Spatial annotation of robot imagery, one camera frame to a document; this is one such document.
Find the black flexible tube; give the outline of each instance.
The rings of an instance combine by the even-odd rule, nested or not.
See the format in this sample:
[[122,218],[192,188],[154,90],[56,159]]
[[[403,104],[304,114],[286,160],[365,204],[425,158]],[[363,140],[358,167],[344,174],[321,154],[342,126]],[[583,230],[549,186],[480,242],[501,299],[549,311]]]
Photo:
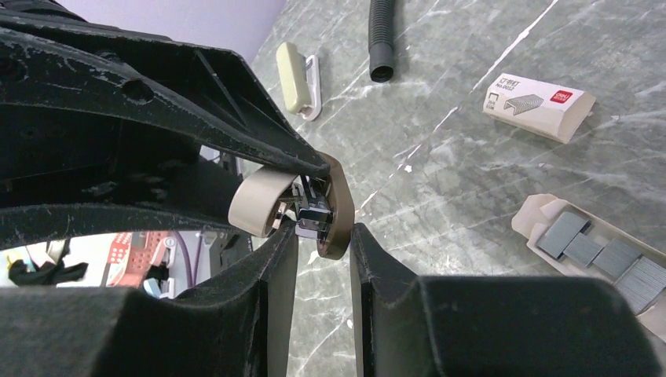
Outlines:
[[370,79],[386,82],[393,77],[393,13],[395,0],[370,0],[368,53]]

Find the white plastic holder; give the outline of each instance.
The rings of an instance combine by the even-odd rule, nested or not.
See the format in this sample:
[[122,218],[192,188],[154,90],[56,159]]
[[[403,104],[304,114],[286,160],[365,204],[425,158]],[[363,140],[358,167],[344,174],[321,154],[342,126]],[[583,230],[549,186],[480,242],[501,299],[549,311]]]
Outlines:
[[166,267],[170,269],[171,267],[174,266],[174,263],[176,262],[176,239],[173,237],[167,237],[164,239],[164,246],[166,246],[166,252],[167,256],[165,257],[166,259]]
[[503,73],[486,91],[483,112],[567,144],[595,101],[583,90]]
[[162,294],[159,295],[159,298],[176,298],[176,280],[173,277],[162,283]]
[[54,240],[49,242],[49,247],[46,250],[46,253],[54,261],[60,260],[62,253],[64,252],[65,240]]
[[277,48],[276,60],[285,108],[313,121],[321,113],[319,58],[305,58],[295,44],[284,42]]
[[[635,247],[642,255],[649,257],[661,265],[666,265],[666,254],[637,240],[590,212],[551,194],[528,196],[521,209],[511,219],[511,228],[527,239],[527,247],[531,251],[539,255],[563,275],[594,277],[611,284],[613,283],[608,276],[598,269],[585,268],[572,261],[571,258],[556,260],[536,246],[536,242],[539,241],[541,236],[555,223],[560,214],[565,210],[573,210],[590,219],[591,226],[587,235],[594,239],[595,242],[606,245],[611,239],[619,238]],[[666,318],[666,290],[653,301],[650,307],[643,310],[636,318],[652,333],[666,342],[666,320],[664,319]]]
[[197,237],[203,237],[203,244],[209,247],[215,240],[226,236],[224,232],[217,232],[214,230],[207,230],[202,233],[197,233]]

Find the screw hole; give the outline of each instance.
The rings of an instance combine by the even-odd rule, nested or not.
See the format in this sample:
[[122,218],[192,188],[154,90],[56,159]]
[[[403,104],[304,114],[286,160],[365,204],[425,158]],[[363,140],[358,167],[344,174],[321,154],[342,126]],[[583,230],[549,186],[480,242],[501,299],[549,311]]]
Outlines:
[[23,139],[32,140],[37,137],[37,129],[34,127],[27,127],[21,131],[20,135]]
[[12,182],[4,181],[0,182],[0,193],[5,194],[12,191]]
[[155,94],[145,82],[141,80],[132,80],[123,84],[123,94],[129,100],[138,104],[147,104],[152,101]]
[[64,136],[64,129],[61,126],[51,126],[46,131],[46,136],[48,136],[48,137],[63,137]]
[[0,80],[19,82],[27,76],[25,64],[11,57],[0,57]]

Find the gray marble floor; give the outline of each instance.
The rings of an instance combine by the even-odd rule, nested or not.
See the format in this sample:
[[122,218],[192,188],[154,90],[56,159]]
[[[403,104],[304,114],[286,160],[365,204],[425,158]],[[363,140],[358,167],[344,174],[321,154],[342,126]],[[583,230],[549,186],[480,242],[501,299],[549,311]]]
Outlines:
[[[666,249],[662,0],[397,0],[397,74],[381,85],[368,75],[368,4],[288,0],[253,68],[284,106],[277,46],[320,57],[321,116],[288,118],[340,159],[357,220],[391,254],[421,274],[552,274],[510,228],[538,192]],[[598,102],[560,145],[482,115],[503,71]],[[352,376],[349,258],[314,250],[302,243],[289,372]]]

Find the purple cable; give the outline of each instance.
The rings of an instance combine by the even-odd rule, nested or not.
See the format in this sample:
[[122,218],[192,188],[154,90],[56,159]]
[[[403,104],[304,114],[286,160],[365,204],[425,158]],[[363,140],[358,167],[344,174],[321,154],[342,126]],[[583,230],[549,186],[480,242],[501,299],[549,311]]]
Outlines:
[[187,284],[188,288],[192,287],[192,264],[189,259],[189,251],[187,250],[187,246],[185,246],[185,240],[183,240],[183,236],[181,235],[180,232],[178,231],[173,231],[174,236],[176,237],[176,240],[178,241],[178,244],[181,246],[181,250],[183,253],[183,259],[185,260],[185,277],[187,278]]
[[194,257],[194,273],[192,274],[192,282],[196,285],[199,279],[199,257],[201,256],[201,243],[203,240],[203,230],[199,232],[199,242],[196,245],[196,256]]

